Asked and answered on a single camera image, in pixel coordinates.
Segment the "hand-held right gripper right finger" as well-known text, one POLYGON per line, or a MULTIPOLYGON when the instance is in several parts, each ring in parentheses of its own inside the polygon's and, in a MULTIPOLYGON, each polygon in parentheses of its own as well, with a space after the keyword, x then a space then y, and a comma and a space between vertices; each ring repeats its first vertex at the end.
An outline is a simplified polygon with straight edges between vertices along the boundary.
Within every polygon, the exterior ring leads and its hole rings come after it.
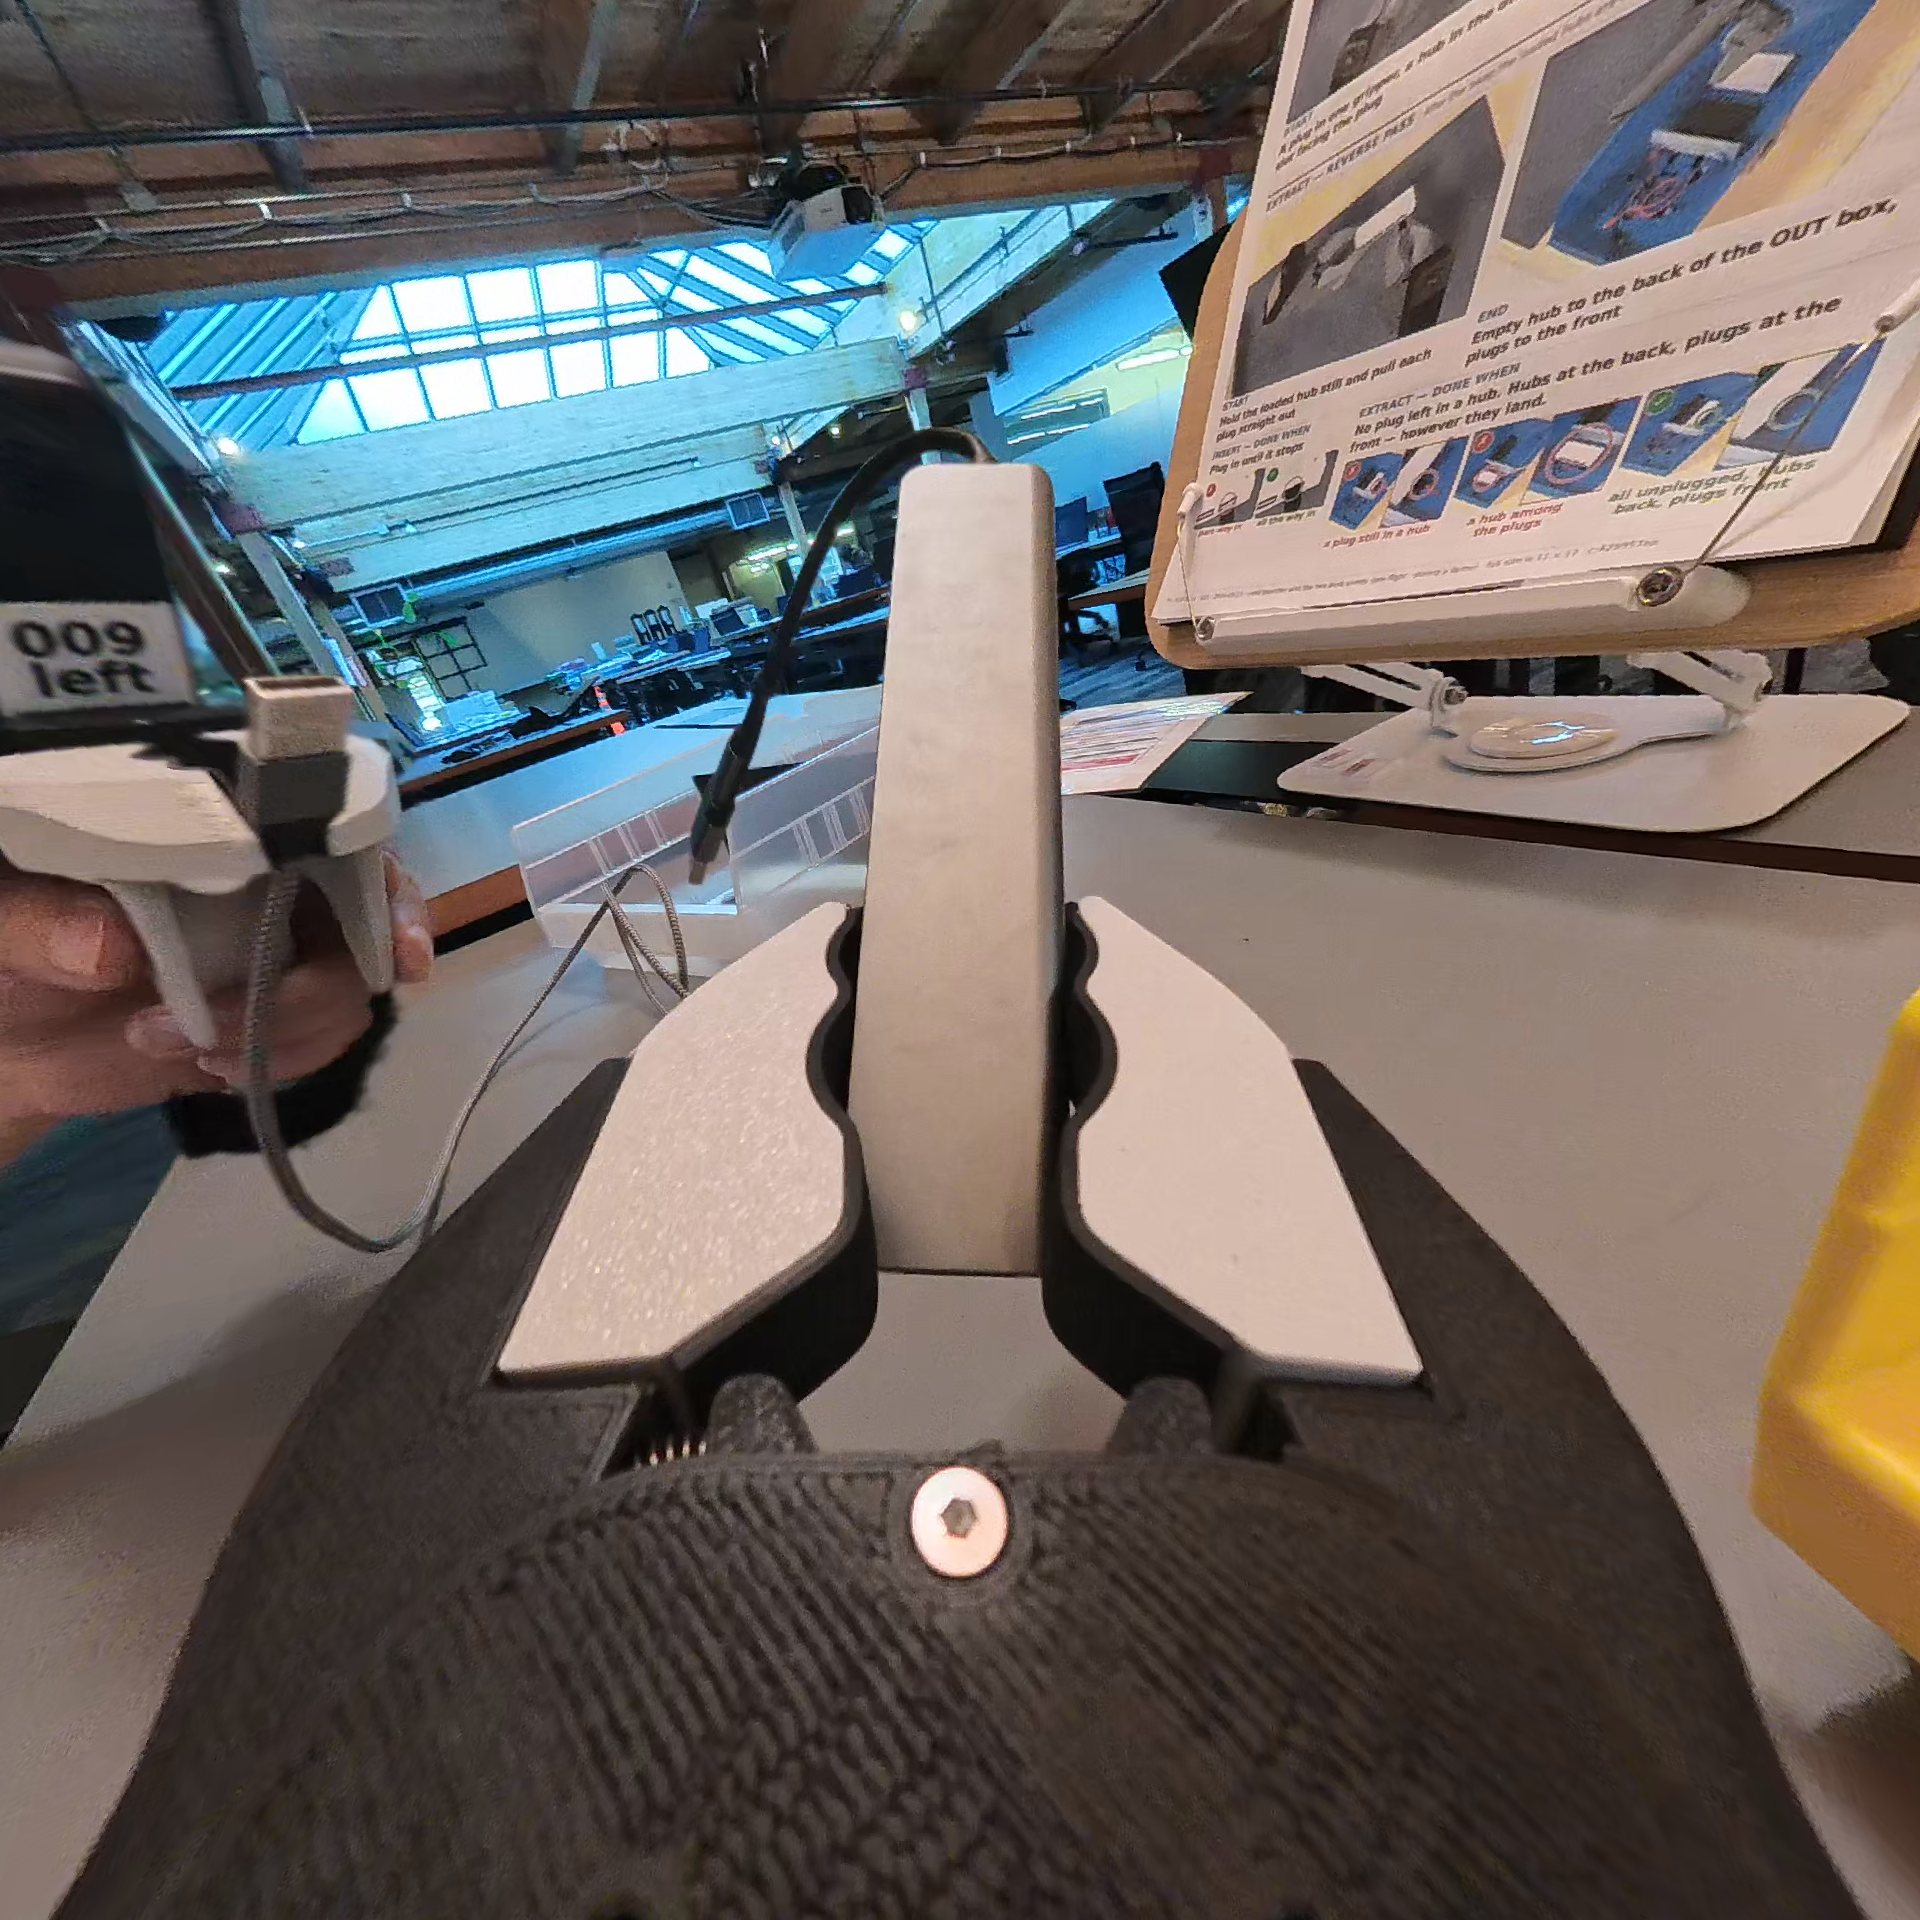
POLYGON ((1284 1041, 1107 899, 1071 904, 1064 935, 1039 1272, 1059 1345, 1125 1399, 1194 1386, 1216 1433, 1247 1433, 1269 1389, 1419 1386, 1284 1041))

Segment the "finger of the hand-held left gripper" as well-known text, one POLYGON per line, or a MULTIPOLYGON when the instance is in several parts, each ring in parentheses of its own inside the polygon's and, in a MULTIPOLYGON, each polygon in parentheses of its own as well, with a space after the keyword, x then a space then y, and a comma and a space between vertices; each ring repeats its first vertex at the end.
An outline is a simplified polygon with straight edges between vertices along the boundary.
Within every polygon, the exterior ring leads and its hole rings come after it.
POLYGON ((215 1048, 215 1002, 246 983, 270 863, 211 773, 130 745, 6 757, 2 853, 107 891, 168 1018, 215 1048))
POLYGON ((320 891, 366 987, 386 995, 396 985, 386 848, 399 824, 398 781, 373 739, 352 737, 344 752, 344 799, 326 826, 320 891))

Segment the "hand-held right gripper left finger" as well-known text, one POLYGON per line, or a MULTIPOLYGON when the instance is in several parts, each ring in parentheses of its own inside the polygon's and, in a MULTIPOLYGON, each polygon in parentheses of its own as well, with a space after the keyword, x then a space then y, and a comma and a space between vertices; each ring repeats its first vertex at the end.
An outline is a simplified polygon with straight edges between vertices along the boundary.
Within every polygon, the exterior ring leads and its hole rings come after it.
POLYGON ((496 1355, 507 1386, 803 1399, 878 1314, 847 1115, 859 910, 822 904, 635 1048, 496 1355))

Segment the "grey usb hub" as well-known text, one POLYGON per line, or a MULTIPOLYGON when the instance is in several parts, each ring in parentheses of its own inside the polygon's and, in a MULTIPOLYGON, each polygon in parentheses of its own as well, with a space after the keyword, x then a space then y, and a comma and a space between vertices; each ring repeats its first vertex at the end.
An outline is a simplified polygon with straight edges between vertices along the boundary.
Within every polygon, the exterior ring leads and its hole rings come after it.
POLYGON ((884 1272, 1036 1278, 1064 938, 1052 488, 926 465, 896 536, 847 1112, 884 1272))

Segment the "person's left hand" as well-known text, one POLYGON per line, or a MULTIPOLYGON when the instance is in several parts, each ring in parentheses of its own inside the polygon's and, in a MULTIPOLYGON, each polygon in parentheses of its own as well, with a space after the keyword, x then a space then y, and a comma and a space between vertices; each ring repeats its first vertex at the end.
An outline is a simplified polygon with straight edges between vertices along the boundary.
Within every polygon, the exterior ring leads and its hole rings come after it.
MULTIPOLYGON (((331 1065, 373 1023, 373 993, 325 904, 300 907, 294 952, 270 1024, 279 1083, 331 1065)), ((245 995, 215 999, 215 1030, 211 1048, 182 1034, 154 987, 133 926, 107 895, 5 870, 5 1167, 67 1120, 238 1086, 246 1051, 245 995)))

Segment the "clear plastic tray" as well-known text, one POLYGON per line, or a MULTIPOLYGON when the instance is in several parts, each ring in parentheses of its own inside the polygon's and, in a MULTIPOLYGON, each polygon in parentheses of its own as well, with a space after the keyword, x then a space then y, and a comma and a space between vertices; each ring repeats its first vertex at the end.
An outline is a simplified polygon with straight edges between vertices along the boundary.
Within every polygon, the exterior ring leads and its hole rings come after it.
POLYGON ((611 895, 662 966, 708 978, 815 906, 856 906, 872 829, 878 726, 770 722, 722 855, 687 879, 691 829, 722 741, 676 751, 512 831, 528 906, 570 949, 611 895))

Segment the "glass skylight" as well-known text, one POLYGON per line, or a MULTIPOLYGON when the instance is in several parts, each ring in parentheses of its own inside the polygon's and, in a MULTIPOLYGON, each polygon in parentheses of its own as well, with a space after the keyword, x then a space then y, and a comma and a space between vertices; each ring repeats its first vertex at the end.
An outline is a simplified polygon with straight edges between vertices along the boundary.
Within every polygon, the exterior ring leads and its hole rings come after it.
POLYGON ((208 304, 163 319, 142 354, 224 458, 347 442, 842 345, 933 230, 884 226, 842 272, 794 281, 736 238, 208 304))

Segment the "paper with red label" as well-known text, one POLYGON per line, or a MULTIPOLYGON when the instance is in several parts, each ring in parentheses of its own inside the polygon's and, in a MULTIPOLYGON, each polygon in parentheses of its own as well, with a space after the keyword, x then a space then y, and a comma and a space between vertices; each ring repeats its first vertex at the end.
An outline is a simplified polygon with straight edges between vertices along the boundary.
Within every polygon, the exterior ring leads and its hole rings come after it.
POLYGON ((1135 793, 1205 722, 1240 701, 1240 691, 1167 695, 1060 713, 1062 799, 1135 793))

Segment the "yellow plastic bin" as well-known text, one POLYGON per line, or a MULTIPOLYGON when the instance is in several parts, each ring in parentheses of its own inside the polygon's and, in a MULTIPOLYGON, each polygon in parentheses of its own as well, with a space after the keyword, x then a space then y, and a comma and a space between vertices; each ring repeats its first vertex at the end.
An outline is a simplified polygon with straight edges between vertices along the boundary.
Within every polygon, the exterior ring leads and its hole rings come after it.
POLYGON ((1760 1392, 1760 1523, 1918 1656, 1918 999, 1876 1083, 1760 1392))

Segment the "ceiling projector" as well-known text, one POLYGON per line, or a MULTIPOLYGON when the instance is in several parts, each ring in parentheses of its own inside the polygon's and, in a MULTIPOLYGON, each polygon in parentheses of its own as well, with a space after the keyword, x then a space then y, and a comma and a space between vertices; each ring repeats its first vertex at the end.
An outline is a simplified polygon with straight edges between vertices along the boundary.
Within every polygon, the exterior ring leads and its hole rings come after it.
POLYGON ((778 281, 845 277, 880 234, 876 195, 837 163, 794 158, 775 181, 766 251, 778 281))

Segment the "printed instruction sheet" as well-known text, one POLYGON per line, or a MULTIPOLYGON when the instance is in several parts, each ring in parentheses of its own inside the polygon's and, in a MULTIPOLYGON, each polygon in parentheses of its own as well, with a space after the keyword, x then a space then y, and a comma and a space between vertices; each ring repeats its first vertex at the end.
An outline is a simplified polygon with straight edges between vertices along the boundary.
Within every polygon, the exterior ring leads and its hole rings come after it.
POLYGON ((1871 545, 1916 461, 1916 3, 1295 6, 1195 618, 1871 545))

